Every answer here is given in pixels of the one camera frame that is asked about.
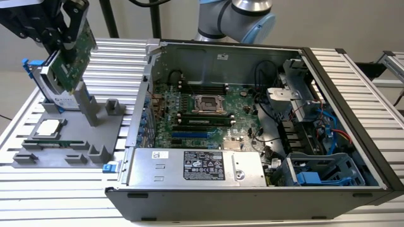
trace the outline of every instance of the black pole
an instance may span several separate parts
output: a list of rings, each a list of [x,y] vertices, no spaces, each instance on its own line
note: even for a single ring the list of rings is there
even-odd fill
[[[103,15],[106,19],[107,29],[110,33],[111,38],[119,38],[119,30],[117,28],[117,22],[114,17],[114,11],[111,7],[111,1],[110,0],[101,0]]]
[[[154,38],[162,39],[162,24],[161,24],[161,7],[151,7],[151,18],[153,18],[153,30],[154,30]]]

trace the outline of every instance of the cpu socket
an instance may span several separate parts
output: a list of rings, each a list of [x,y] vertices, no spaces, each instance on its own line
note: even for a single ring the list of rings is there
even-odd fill
[[[193,112],[205,114],[226,114],[222,96],[197,96]]]

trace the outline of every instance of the power supply label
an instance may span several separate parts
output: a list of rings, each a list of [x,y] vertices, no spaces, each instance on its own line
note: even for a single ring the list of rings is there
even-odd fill
[[[223,153],[185,151],[185,179],[187,181],[225,181]]]

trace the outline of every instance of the label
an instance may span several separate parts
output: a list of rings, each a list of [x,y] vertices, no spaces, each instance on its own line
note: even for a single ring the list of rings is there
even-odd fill
[[[219,54],[218,60],[229,60],[229,54]]]
[[[158,159],[158,158],[169,158],[169,151],[154,151],[153,159]]]
[[[223,152],[185,151],[185,179],[187,181],[225,181]]]

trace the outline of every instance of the green pcb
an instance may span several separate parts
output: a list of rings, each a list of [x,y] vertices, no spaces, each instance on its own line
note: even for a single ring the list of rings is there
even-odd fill
[[[173,138],[174,127],[179,126],[178,113],[195,114],[195,97],[199,95],[182,94],[177,88],[166,84],[159,84],[155,87],[155,94],[162,94],[165,97],[165,109],[169,107],[169,113],[165,117],[157,118],[157,148],[209,148],[209,149],[231,149],[226,147],[226,144],[234,144],[241,142],[243,151],[254,151],[262,147],[262,144],[253,145],[253,138],[249,137],[249,129],[253,128],[257,131],[261,128],[261,121],[258,115],[253,114],[254,96],[249,94],[247,97],[241,95],[241,92],[249,91],[249,88],[242,86],[231,86],[223,98],[223,107],[226,115],[233,114],[235,116],[237,123],[231,127],[202,127],[206,128],[209,138]],[[173,139],[181,139],[181,144],[173,144]]]
[[[86,21],[82,34],[77,40],[75,49],[78,52],[74,63],[67,64],[63,56],[59,54],[51,65],[51,70],[55,73],[61,86],[69,92],[74,92],[81,78],[90,63],[91,50],[95,48],[95,37]]]

